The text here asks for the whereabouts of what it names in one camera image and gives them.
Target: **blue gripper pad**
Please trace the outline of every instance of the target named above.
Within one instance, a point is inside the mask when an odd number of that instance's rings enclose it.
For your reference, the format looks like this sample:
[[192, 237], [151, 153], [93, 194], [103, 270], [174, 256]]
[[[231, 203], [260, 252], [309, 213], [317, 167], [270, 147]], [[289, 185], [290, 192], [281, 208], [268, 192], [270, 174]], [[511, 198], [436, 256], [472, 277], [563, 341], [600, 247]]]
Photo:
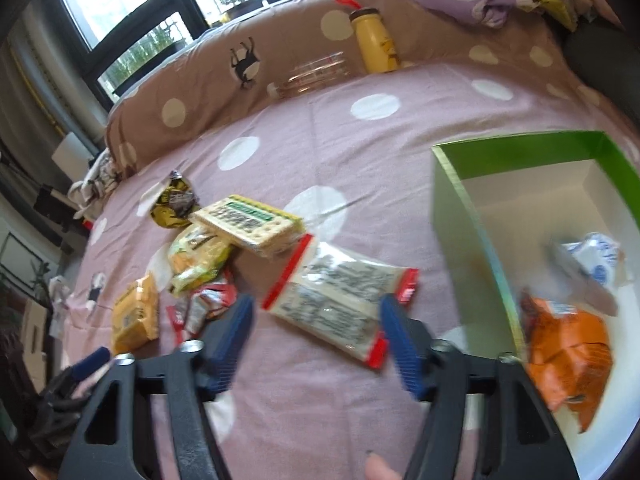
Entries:
[[108, 348], [101, 346], [92, 354], [88, 355], [82, 361], [71, 367], [71, 377], [73, 380], [81, 382], [93, 374], [98, 368], [104, 366], [111, 359], [111, 353]]
[[380, 324], [389, 341], [404, 389], [416, 400], [424, 400], [426, 386], [422, 380], [422, 359], [418, 349], [431, 343], [429, 332], [420, 321], [406, 316], [404, 308], [392, 294], [386, 294], [380, 301]]
[[220, 319], [209, 323], [202, 334], [205, 344], [199, 381], [208, 394], [215, 396], [229, 389], [236, 373], [244, 343], [254, 321], [254, 300], [241, 294]]

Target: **bed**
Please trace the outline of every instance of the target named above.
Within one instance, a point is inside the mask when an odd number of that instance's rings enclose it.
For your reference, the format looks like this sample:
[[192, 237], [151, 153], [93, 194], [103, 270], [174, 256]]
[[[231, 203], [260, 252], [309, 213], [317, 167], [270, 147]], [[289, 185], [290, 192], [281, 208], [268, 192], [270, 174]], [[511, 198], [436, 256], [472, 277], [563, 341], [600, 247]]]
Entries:
[[[465, 341], [452, 287], [430, 224], [431, 146], [443, 140], [545, 130], [604, 130], [636, 168], [639, 141], [628, 119], [567, 67], [538, 15], [512, 12], [501, 30], [466, 27], [411, 0], [358, 0], [377, 7], [402, 70], [367, 75], [348, 12], [335, 0], [287, 0], [210, 32], [129, 91], [110, 115], [107, 143], [128, 178], [97, 219], [70, 298], [65, 359], [110, 344], [111, 307], [151, 271], [164, 290], [175, 231], [148, 215], [171, 170], [207, 205], [242, 194], [301, 214], [323, 240], [420, 270], [411, 316], [432, 333]], [[343, 52], [353, 78], [274, 101], [293, 67]], [[238, 72], [238, 59], [251, 58]], [[234, 271], [259, 302], [284, 268], [242, 252]], [[85, 309], [92, 276], [106, 286]], [[140, 356], [165, 354], [174, 334]], [[391, 360], [366, 369], [331, 346], [257, 313], [231, 391], [207, 406], [238, 479], [364, 477], [366, 450], [404, 471], [424, 407], [400, 384]], [[156, 440], [164, 477], [177, 478], [162, 400]], [[457, 478], [471, 477], [478, 428], [468, 410]]]

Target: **pink bedsheet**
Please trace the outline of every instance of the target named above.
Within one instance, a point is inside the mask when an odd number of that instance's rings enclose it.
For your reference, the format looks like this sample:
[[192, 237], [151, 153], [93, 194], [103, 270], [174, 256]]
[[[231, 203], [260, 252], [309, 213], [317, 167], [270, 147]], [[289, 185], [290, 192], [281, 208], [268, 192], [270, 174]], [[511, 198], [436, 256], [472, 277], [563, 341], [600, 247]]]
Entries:
[[[473, 136], [598, 129], [636, 166], [640, 152], [626, 118], [567, 68], [539, 17], [514, 14], [500, 31], [463, 28], [436, 15], [429, 20], [440, 46], [421, 52], [426, 61], [203, 132], [121, 184], [95, 224], [70, 302], [68, 360], [110, 344], [111, 306], [128, 283], [150, 269], [166, 286], [166, 248], [176, 233], [156, 226], [147, 212], [154, 190], [174, 169], [192, 182], [203, 205], [242, 194], [303, 214], [311, 231], [339, 246], [419, 268], [412, 316], [434, 335], [464, 345], [430, 224], [431, 146]], [[285, 260], [242, 253], [236, 261], [242, 288], [260, 300]], [[99, 271], [108, 281], [88, 322], [84, 302]], [[173, 349], [164, 314], [171, 303], [164, 291], [160, 341], [140, 356]], [[209, 409], [239, 480], [361, 479], [368, 449], [404, 471], [424, 413], [403, 391], [391, 360], [373, 372], [262, 311], [231, 391]], [[164, 477], [172, 480], [177, 471], [161, 407], [157, 415]], [[461, 479], [470, 477], [476, 427], [470, 416]]]

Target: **green box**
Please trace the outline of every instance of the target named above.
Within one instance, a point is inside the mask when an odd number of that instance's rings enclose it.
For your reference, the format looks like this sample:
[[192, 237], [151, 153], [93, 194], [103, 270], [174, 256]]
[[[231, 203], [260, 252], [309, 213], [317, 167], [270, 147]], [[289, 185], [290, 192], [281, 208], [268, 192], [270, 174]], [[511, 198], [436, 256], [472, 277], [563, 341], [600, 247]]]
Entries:
[[532, 292], [544, 296], [562, 287], [546, 260], [543, 246], [549, 236], [609, 234], [621, 243], [626, 266], [638, 276], [618, 289], [618, 316], [601, 316], [614, 365], [593, 424], [579, 434], [568, 410], [556, 413], [580, 478], [596, 480], [640, 418], [638, 174], [603, 132], [461, 140], [437, 145], [433, 153], [432, 221], [469, 353], [495, 358], [514, 352], [526, 360], [518, 292], [533, 284], [542, 293]]

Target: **cracker package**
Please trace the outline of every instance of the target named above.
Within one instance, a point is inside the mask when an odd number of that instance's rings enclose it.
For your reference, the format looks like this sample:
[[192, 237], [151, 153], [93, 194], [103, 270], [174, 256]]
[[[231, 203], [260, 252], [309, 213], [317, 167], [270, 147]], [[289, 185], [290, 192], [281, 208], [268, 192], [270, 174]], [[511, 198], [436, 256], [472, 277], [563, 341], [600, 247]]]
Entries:
[[208, 227], [192, 224], [178, 234], [168, 250], [174, 278], [170, 292], [179, 295], [208, 283], [220, 272], [231, 254], [228, 240], [214, 234]]
[[393, 293], [407, 304], [417, 277], [417, 269], [383, 264], [306, 234], [262, 307], [380, 368], [387, 346], [380, 299]]
[[191, 220], [260, 256], [288, 249], [305, 232], [299, 216], [239, 195], [196, 211]]
[[523, 294], [532, 313], [528, 372], [554, 412], [566, 404], [586, 431], [595, 416], [613, 365], [602, 319], [573, 305]]
[[158, 338], [158, 290], [151, 274], [133, 282], [118, 298], [111, 323], [114, 354], [131, 352]]
[[189, 215], [199, 208], [191, 184], [178, 171], [169, 174], [166, 187], [151, 206], [151, 218], [160, 227], [187, 227]]

